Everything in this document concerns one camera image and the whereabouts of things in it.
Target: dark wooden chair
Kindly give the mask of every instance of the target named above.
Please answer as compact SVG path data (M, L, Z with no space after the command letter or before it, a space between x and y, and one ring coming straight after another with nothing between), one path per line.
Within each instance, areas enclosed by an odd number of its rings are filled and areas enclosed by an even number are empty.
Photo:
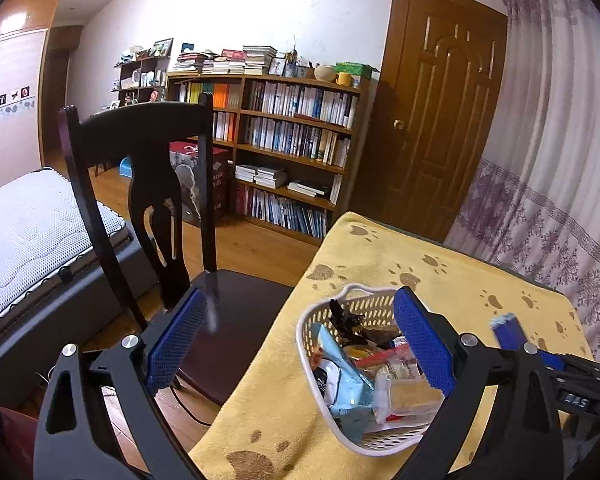
M104 160L131 160L133 179L128 209L131 223L158 275L166 309L196 286L209 297L206 325L178 371L178 376L217 404L223 404L244 375L269 332L291 288L254 276L218 269L212 192L211 94L202 104L161 102L110 110L80 122L78 111L60 110L62 150L75 198L104 275L116 298L143 330L147 322L131 293L107 237L88 169ZM169 143L198 136L196 181L204 271L190 282L182 248L182 197L171 168ZM145 227L149 211L150 229Z

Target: green box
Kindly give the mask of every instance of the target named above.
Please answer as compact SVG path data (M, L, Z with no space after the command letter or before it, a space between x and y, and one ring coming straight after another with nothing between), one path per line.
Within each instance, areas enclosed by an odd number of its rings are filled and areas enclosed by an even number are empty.
M351 75L359 75L365 79L371 79L371 74L376 69L370 65L363 65L362 63L352 63L349 61L343 63L336 63L335 71L337 73L347 72Z

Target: black cable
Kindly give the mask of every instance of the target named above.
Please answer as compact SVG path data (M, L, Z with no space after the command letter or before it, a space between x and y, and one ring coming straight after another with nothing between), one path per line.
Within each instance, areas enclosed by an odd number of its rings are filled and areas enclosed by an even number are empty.
M198 424L201 424L202 426L206 426L206 427L211 427L211 424L208 424L206 422L202 422L199 418L197 418L193 413L191 413L189 411L189 409L184 405L184 403L180 400L180 397L178 397L176 395L176 390L173 389L173 386L169 386L169 388L171 389L171 393L173 394L173 396L176 398L176 400L178 401L178 404L182 407L182 409L187 412L189 414L189 416L195 420Z

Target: bookshelf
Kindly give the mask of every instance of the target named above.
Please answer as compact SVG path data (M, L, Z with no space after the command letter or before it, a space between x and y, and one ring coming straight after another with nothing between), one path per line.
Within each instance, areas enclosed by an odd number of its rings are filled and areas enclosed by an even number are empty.
M120 69L120 81L131 78L133 72L136 70L138 70L141 74L153 72L155 77L158 70L166 73L170 59L170 56L143 57L136 59L135 61L118 63L114 66L114 68ZM118 99L120 100L120 105L122 106L126 95L131 96L132 99L136 99L139 103L147 103L149 102L151 94L154 91L158 92L158 100L161 100L166 92L166 82L164 85L156 82L155 84L151 85L137 86L124 90L112 90L111 92L118 94Z
M277 113L267 113L259 110L251 109L250 95L254 89L254 85L258 82L273 82L284 83L287 85L300 85L302 88L321 89L329 92L341 92L355 96L357 105L352 124L350 128L333 124L319 118L310 117L307 115L288 116ZM362 149L364 147L364 138L362 132L363 115L366 110L366 99L368 96L369 81L362 80L360 88L345 87L336 83L325 83L315 79L304 78L288 78L275 75L237 75L237 74L219 74L219 75L201 75L197 72L169 72L167 74L167 101L178 101L180 97L180 85L186 83L213 83L213 84L230 84L239 85L239 106L235 107L217 107L214 106L214 112L225 112L234 116L234 136L232 140L213 139L216 146L221 146L230 150L231 160L234 164L253 164L254 166L267 166L274 168L285 168L288 173L288 180L309 180L316 184L331 186L334 176L342 176L342 184L340 193L335 204L331 203L326 198L312 198L301 193L289 190L286 185L277 189L270 189L266 186L252 182L243 182L237 180L233 175L230 175L232 193L230 195L230 209L238 218L253 224L266 227L273 231L288 235L297 240L311 243L319 246L322 242L321 238L313 237L299 231L288 229L284 226L277 225L266 220L245 216L236 211L236 195L238 189L242 187L251 188L269 193L272 196L282 197L283 200L291 199L298 202L302 206L308 206L324 212L327 218L327 225L330 226L333 222L342 215L349 206L350 190L352 183L355 180L357 173L357 165L360 161ZM309 158L307 156L297 156L289 153L283 153L269 148L252 145L246 142L248 124L254 118L262 120L283 121L299 125L299 127L318 128L320 130L329 130L333 132L334 139L349 139L349 153L344 167L336 164L326 164L322 160Z

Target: round basket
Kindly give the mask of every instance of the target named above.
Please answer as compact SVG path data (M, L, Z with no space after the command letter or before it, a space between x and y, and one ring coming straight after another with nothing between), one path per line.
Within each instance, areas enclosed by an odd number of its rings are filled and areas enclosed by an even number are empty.
M331 321L329 321L329 301L332 299L338 300L343 307L346 307L347 310L354 314L364 314L364 326L395 324L393 302L396 290L395 288L369 288L359 283L349 283L337 296L327 298L305 310L296 327L296 343L298 345L300 361L302 362L302 369L324 421L347 449L365 456L387 456L414 446L414 444L417 444L422 439L422 435L427 431L429 426L365 433L360 444L354 444L345 437L336 425L335 420L333 420L331 412L324 402L318 385L315 382L314 373L311 370L309 358L311 357L316 341L312 339L310 327L312 323L322 323L329 329L329 332L331 332L336 341L340 342L340 336L331 324Z

